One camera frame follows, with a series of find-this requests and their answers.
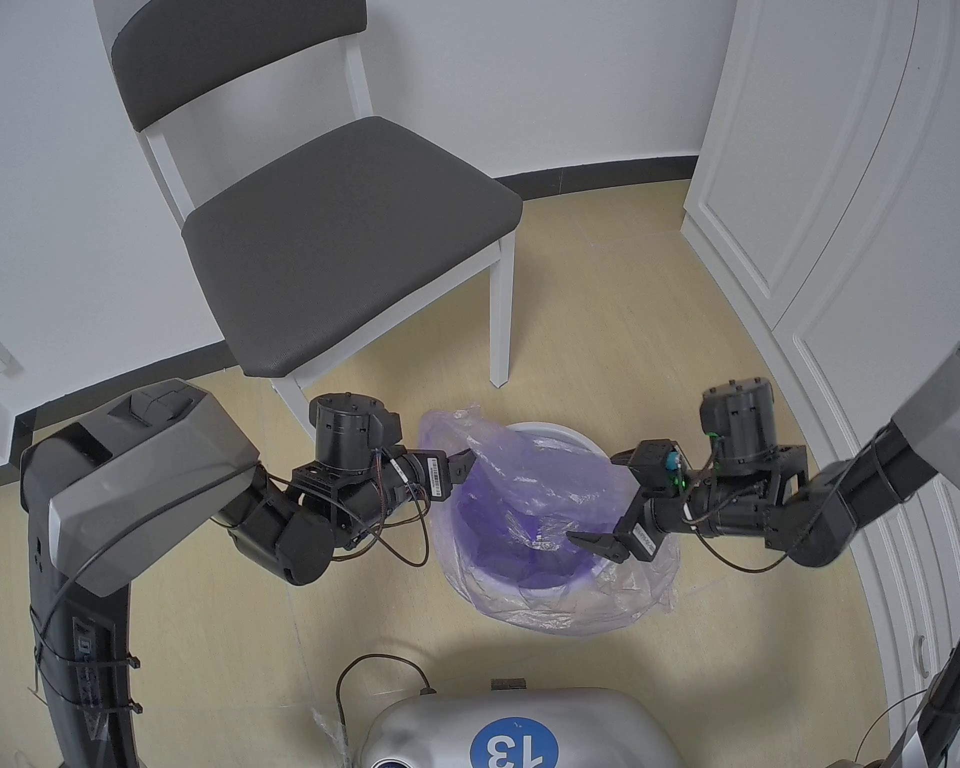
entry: trash bag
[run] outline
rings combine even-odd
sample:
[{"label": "trash bag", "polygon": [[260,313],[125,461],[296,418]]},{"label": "trash bag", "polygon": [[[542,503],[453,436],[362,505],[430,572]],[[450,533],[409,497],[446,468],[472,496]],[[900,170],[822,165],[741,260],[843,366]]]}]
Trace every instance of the trash bag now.
[{"label": "trash bag", "polygon": [[476,463],[430,530],[444,576],[481,613],[551,635],[597,635],[629,626],[654,606],[671,609],[680,547],[668,536],[652,563],[611,563],[566,538],[612,531],[637,490],[625,467],[580,446],[513,431],[478,406],[430,411],[421,448],[470,448]]}]

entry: chair leg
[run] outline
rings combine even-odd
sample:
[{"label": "chair leg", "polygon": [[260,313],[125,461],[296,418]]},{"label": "chair leg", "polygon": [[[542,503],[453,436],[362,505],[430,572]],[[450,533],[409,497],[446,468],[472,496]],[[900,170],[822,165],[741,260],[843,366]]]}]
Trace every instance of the chair leg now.
[{"label": "chair leg", "polygon": [[307,402],[306,395],[293,376],[284,376],[283,378],[270,379],[274,392],[280,395],[280,399],[287,404],[287,408],[293,413],[294,418],[303,427],[310,440],[315,440],[317,430],[310,425],[310,403]]},{"label": "chair leg", "polygon": [[490,267],[490,381],[494,387],[502,387],[510,375],[514,241],[513,232],[500,238],[500,258]]}]

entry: blue round label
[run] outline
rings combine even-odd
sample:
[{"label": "blue round label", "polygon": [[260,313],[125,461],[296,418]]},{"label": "blue round label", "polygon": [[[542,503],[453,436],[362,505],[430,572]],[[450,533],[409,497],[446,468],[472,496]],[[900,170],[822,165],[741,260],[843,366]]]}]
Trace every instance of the blue round label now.
[{"label": "blue round label", "polygon": [[542,723],[504,717],[484,726],[470,745],[471,768],[557,768],[557,739]]}]

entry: beige tile floor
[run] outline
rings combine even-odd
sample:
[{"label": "beige tile floor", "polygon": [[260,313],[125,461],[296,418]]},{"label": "beige tile floor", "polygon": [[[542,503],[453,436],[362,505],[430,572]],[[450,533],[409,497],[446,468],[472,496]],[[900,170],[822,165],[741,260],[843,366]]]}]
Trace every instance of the beige tile floor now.
[{"label": "beige tile floor", "polygon": [[[703,461],[700,393],[768,375],[756,348],[679,234],[685,182],[528,203],[516,241],[510,382],[487,382],[487,279],[479,276],[394,329],[311,394],[351,390],[403,417],[479,402],[503,422],[551,420],[608,451],[650,437],[680,440]],[[238,370],[200,380],[289,472],[312,446],[264,381]],[[802,435],[778,398],[782,442]],[[26,517],[18,487],[0,488],[0,766],[20,750],[36,768],[59,755],[43,705],[28,692]],[[419,551],[418,531],[396,545]],[[719,545],[744,564],[770,559],[755,541]],[[538,635],[476,612],[436,564],[404,567],[381,549],[289,588],[238,556],[205,525],[133,586],[133,673],[141,756],[167,766],[329,766],[317,724],[332,714],[336,677],[354,656],[399,652],[441,692],[482,690],[490,677],[531,686],[601,685],[636,696],[690,766],[826,766],[853,752],[884,705],[879,658],[850,555],[829,568],[787,563],[747,576],[682,542],[676,610],[588,639]],[[372,662],[345,697],[357,740],[371,718],[416,690],[404,669]],[[884,751],[875,730],[865,754]]]}]

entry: black baseboard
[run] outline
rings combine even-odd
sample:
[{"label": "black baseboard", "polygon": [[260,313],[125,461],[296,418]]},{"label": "black baseboard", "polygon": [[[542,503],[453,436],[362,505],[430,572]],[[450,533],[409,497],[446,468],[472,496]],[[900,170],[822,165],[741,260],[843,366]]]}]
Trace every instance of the black baseboard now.
[{"label": "black baseboard", "polygon": [[[513,189],[524,200],[534,200],[610,186],[690,179],[696,164],[696,155],[646,157],[640,160],[547,168],[543,171],[505,176],[498,181]],[[114,376],[20,414],[13,420],[10,462],[0,466],[0,485],[15,483],[20,479],[20,454],[32,444],[36,430],[85,414],[137,387],[145,387],[167,378],[196,378],[235,365],[236,360],[227,343],[218,342]]]},{"label": "black baseboard", "polygon": [[33,443],[34,432],[38,429],[85,414],[137,387],[146,387],[167,378],[196,378],[206,373],[232,368],[236,364],[227,342],[217,342],[151,363],[135,371],[121,373],[20,414],[13,420],[10,462],[0,466],[0,485],[19,481],[20,455]]},{"label": "black baseboard", "polygon": [[696,155],[645,157],[639,160],[547,168],[527,174],[504,176],[498,181],[513,189],[524,200],[534,200],[610,186],[692,179],[696,165]]}]

